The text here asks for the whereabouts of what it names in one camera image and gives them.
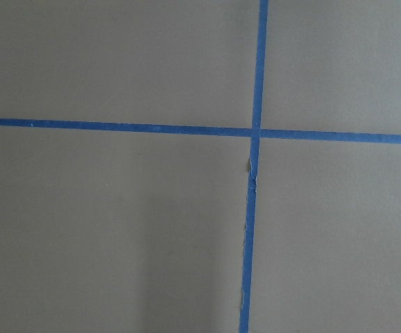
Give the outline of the right blue tape line crosswise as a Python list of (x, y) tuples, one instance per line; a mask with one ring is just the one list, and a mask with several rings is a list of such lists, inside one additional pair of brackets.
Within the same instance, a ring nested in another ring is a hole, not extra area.
[(133, 133), (159, 133), (178, 135), (204, 135), (220, 137), (251, 137), (257, 133), (267, 139), (297, 139), (329, 142), (361, 142), (378, 144), (400, 144), (401, 135), (379, 133), (351, 133), (309, 130), (280, 130), (251, 128), (229, 128), (217, 126), (176, 126), (142, 123), (113, 123), (97, 121), (65, 121), (40, 119), (0, 118), (0, 126), (23, 128), (57, 128), (72, 130), (98, 130)]

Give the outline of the right blue tape line lengthwise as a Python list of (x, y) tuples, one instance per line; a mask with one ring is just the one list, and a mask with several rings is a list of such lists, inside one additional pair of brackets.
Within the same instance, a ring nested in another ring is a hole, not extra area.
[(241, 308), (239, 312), (240, 333), (249, 331), (250, 322), (250, 298), (252, 287), (255, 215), (257, 204), (257, 177), (259, 171), (259, 146), (261, 138), (262, 104), (264, 93), (268, 5), (268, 0), (261, 0), (259, 2), (255, 81), (253, 90), (252, 123), (250, 129), (250, 169), (248, 172), (246, 221), (241, 277)]

